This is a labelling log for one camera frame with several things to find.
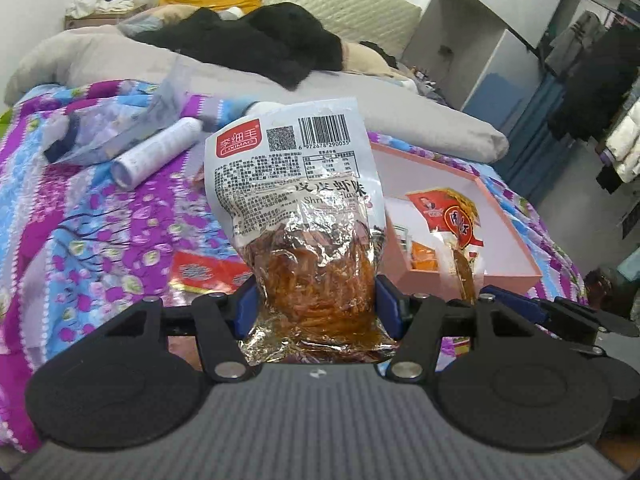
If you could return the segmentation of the cream padded headboard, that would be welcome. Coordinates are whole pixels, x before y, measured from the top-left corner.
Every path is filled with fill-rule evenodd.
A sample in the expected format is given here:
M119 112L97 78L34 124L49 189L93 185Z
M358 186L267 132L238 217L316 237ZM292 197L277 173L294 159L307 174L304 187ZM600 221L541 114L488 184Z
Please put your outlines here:
M266 1L296 3L335 35L355 42L374 42L396 58L405 51L421 18L421 9L406 0Z

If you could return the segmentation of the pink cardboard box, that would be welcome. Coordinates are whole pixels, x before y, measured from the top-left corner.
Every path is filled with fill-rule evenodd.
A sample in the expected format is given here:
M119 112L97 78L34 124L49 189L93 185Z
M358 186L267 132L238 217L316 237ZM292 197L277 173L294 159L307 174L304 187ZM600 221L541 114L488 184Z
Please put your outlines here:
M387 219L380 271L406 294L525 294L541 270L479 177L374 144Z

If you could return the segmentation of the white cylindrical bottle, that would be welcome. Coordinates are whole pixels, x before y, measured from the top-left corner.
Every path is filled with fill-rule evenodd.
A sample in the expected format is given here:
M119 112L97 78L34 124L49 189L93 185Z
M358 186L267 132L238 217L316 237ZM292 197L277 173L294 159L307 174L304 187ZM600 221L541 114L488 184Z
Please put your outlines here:
M183 117L170 127L122 153L112 163L112 178L124 190L139 186L184 151L198 143L203 123Z

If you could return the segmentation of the hanging clothes rack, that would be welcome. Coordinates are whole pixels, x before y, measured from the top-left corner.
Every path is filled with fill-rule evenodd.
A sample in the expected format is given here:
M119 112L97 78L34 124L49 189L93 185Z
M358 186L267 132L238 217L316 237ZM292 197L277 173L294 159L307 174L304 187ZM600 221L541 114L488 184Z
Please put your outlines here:
M550 72L564 82L548 127L556 140L597 142L597 176L610 193L639 177L639 0L620 0L602 21L585 10L551 43Z

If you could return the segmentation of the translucent zip bag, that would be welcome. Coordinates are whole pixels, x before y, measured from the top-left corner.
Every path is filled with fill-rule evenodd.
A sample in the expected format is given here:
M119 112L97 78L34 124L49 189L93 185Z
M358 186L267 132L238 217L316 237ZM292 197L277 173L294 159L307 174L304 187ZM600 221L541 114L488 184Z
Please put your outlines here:
M75 110L43 137L43 156L53 165L93 166L107 162L178 120L190 72L175 62L147 107L120 101Z

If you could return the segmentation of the grey duvet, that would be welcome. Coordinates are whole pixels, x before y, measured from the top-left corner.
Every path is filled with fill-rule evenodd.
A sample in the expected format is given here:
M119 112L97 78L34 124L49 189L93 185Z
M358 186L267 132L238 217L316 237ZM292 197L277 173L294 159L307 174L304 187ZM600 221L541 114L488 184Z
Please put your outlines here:
M188 71L192 93L283 104L355 98L369 130L420 148L485 164L509 149L506 136L488 122L375 77L314 72L288 91L260 75L134 41L113 25L66 30L41 41L22 57L1 95L13 105L38 84L74 88L115 79L158 84L174 65Z

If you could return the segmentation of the red yellow snack packet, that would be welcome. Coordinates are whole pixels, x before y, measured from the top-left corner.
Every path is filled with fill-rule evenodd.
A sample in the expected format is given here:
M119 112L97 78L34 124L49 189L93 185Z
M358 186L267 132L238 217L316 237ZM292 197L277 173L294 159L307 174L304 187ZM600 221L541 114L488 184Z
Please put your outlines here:
M414 270L437 272L442 286L474 304L484 285L484 242L475 203L453 188L407 194L425 228L410 235Z

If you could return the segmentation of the colourful floral bedsheet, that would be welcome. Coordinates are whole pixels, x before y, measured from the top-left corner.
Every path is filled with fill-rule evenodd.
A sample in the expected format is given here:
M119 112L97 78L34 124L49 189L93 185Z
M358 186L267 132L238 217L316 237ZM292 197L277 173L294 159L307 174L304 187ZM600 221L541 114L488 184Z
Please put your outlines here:
M24 393L42 363L143 296L167 294L176 252L239 261L194 184L201 154L177 156L132 191L105 162L44 158L56 120L103 107L141 112L154 93L134 80L41 86L2 118L1 441L19 451L39 444Z

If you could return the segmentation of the white cabinet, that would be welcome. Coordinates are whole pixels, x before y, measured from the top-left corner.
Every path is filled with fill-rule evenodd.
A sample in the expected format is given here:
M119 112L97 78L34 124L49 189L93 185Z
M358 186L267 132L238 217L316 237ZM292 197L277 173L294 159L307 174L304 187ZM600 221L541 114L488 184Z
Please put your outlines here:
M538 48L562 0L430 0L402 60L470 112L526 101L542 78Z

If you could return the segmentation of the red noodle snack packet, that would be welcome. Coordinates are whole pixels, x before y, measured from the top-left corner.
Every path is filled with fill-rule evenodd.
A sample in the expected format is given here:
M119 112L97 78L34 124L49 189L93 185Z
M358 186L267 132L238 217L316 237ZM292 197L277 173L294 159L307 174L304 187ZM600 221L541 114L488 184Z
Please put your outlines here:
M169 272L169 285L184 292L232 294L252 271L241 261L176 252Z

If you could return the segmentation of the beige pillow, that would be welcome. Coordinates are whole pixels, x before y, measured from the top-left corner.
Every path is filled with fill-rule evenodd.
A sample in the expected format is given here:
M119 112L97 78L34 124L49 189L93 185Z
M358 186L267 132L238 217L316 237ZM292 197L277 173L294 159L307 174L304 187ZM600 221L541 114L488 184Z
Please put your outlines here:
M349 74L398 78L397 70L391 68L375 50L362 44L342 41L343 68Z

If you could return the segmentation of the black clothing pile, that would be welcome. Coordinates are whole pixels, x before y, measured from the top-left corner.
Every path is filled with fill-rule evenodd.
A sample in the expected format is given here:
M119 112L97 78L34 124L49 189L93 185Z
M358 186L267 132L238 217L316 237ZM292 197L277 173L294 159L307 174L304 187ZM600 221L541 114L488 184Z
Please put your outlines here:
M288 90L314 70L343 69L341 38L290 2L261 6L230 21L199 8L176 24L139 32L132 39L202 63L259 74Z

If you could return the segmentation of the silver shrimp snack bag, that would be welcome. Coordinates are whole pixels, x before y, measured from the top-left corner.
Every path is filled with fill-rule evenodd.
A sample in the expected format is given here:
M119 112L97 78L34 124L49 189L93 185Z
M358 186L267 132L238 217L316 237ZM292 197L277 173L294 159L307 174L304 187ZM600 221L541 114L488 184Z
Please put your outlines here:
M385 200L355 99L255 106L206 140L204 184L256 282L248 362L392 353L374 299Z

